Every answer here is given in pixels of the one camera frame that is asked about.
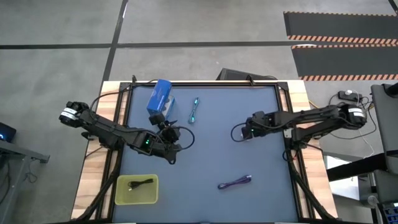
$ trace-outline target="concrete floor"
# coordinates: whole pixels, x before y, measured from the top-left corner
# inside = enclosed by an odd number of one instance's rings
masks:
[[[110,43],[120,6],[121,0],[0,0],[0,45]],[[283,11],[394,13],[387,0],[130,0],[119,42],[287,40]],[[25,185],[13,223],[70,218],[87,142],[81,130],[60,124],[58,116],[67,101],[90,102],[98,95],[108,52],[0,50],[0,121],[18,130],[18,145],[51,155],[47,165],[32,165],[39,179]],[[118,49],[109,79],[214,80],[223,67],[297,79],[290,48],[283,46]],[[308,97],[325,106],[338,90],[368,95],[375,83],[393,82],[307,82],[306,87]],[[363,133],[371,129],[369,122]],[[382,151],[378,131],[366,139]],[[362,139],[326,136],[321,144],[328,152],[371,153]],[[371,222],[369,209],[335,201],[344,220]]]

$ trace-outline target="black metal frame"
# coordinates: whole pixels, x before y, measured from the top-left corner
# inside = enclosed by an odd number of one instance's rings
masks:
[[[121,83],[119,89],[122,90],[123,88],[125,88],[125,85],[127,83]],[[142,82],[138,83],[140,85],[143,86],[155,86],[155,83],[146,83],[143,84]],[[225,87],[234,87],[234,86],[272,86],[275,89],[275,95],[277,98],[277,104],[278,104],[278,109],[282,110],[283,109],[283,105],[282,105],[282,100],[281,100],[281,94],[280,94],[280,90],[282,90],[284,92],[285,95],[285,101],[287,103],[287,109],[288,111],[293,112],[293,106],[292,106],[292,102],[290,100],[290,93],[289,93],[289,88],[287,85],[287,82],[247,82],[247,81],[234,81],[234,82],[229,82],[229,81],[217,81],[217,82],[190,82],[190,81],[186,81],[186,82],[174,82],[172,83],[173,86],[176,87],[188,87],[188,86],[200,86],[200,87],[208,87],[208,86],[225,86]],[[133,95],[133,90],[130,90],[127,96],[127,103],[126,103],[126,108],[125,108],[125,116],[124,116],[124,120],[123,120],[123,125],[127,125],[128,123],[128,115],[130,113],[130,108],[131,108],[131,99],[132,99],[132,95]],[[123,94],[119,94],[118,96],[118,101],[116,102],[116,110],[115,110],[115,118],[117,118],[117,120],[119,119],[119,114],[120,114],[120,108],[121,108],[121,103],[122,103],[122,99],[123,98]],[[107,154],[107,158],[106,160],[111,160],[113,153]],[[118,156],[116,159],[116,163],[117,164],[121,164],[121,159],[123,156],[123,149],[121,149],[120,151],[118,151]],[[305,168],[304,168],[304,163],[303,163],[303,157],[302,157],[302,153],[298,152],[297,155],[299,164],[300,164],[300,174],[304,180],[304,182],[308,185],[308,179],[307,179],[307,174],[305,172]],[[290,174],[292,173],[292,167],[289,165],[289,172]],[[109,173],[110,170],[110,166],[106,166],[104,168],[104,173],[107,174]],[[300,203],[300,195],[299,195],[299,189],[297,187],[296,182],[294,181],[293,178],[291,179],[291,183],[292,183],[292,191],[293,191],[293,195],[294,195],[294,200],[295,200],[295,207],[296,207],[296,212],[297,212],[297,219],[298,221],[300,221],[303,218],[303,211],[302,211],[302,207],[301,207],[301,203]],[[114,197],[115,197],[115,191],[116,191],[116,184],[113,184],[113,188],[111,191],[111,198],[110,198],[110,203],[109,203],[109,209],[108,209],[108,214],[107,217],[105,219],[102,219],[106,222],[111,222],[113,220],[113,212],[114,212]],[[307,207],[308,207],[308,213],[310,215],[310,218],[314,218],[314,213],[313,213],[313,207],[310,205],[310,202],[307,199]],[[101,214],[96,216],[96,219],[100,219],[101,220]]]

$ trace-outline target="desk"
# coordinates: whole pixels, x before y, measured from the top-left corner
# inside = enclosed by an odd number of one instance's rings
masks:
[[[294,111],[308,110],[310,109],[308,104],[308,98],[305,91],[304,82],[300,80],[287,81],[289,86],[290,99]],[[104,82],[101,94],[111,93],[118,91],[120,82]],[[97,112],[99,115],[104,116],[108,119],[114,119],[114,111],[116,107],[117,95],[109,95],[100,99],[98,104]],[[124,118],[124,106],[126,104],[126,96],[123,97],[121,105],[121,114],[119,120],[122,121]],[[282,100],[284,108],[287,107],[286,102]],[[310,144],[318,145],[318,141],[311,141]],[[98,142],[92,141],[88,145],[87,153],[95,150],[99,147]],[[307,173],[307,179],[310,189],[315,194],[320,203],[328,210],[330,214],[337,217],[335,204],[329,187],[328,177],[326,175],[325,165],[323,163],[322,153],[316,149],[307,148],[303,151],[303,161],[305,170]],[[106,158],[106,150],[100,150],[95,154],[91,155],[85,161],[81,173],[80,183],[76,194],[75,204],[72,211],[72,218],[78,217],[83,213],[85,208],[91,203],[100,189],[101,180],[104,172],[104,162]],[[300,203],[303,210],[303,216],[308,217],[308,210],[305,197],[299,190]],[[103,207],[102,217],[107,215],[109,207],[109,196],[108,191],[105,198]]]

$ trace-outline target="blue tabletop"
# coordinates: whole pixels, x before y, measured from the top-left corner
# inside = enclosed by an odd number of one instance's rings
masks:
[[[134,90],[128,125],[158,131],[146,111],[152,88]],[[175,165],[124,148],[121,175],[156,174],[159,199],[153,205],[115,205],[113,222],[296,222],[289,168],[282,158],[282,133],[234,142],[231,128],[254,112],[278,110],[275,89],[265,87],[173,87],[175,105],[169,121],[195,133],[194,145],[177,154]],[[199,97],[196,122],[188,124]],[[239,138],[240,128],[235,137]],[[181,130],[178,143],[192,137]],[[252,175],[252,182],[218,190],[217,185]]]

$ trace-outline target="yellow container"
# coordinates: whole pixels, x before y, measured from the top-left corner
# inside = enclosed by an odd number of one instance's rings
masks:
[[[153,183],[142,184],[135,189],[129,190],[130,181],[144,181],[153,179]],[[157,202],[159,195],[159,178],[155,174],[147,175],[120,175],[116,183],[116,205],[142,205]]]

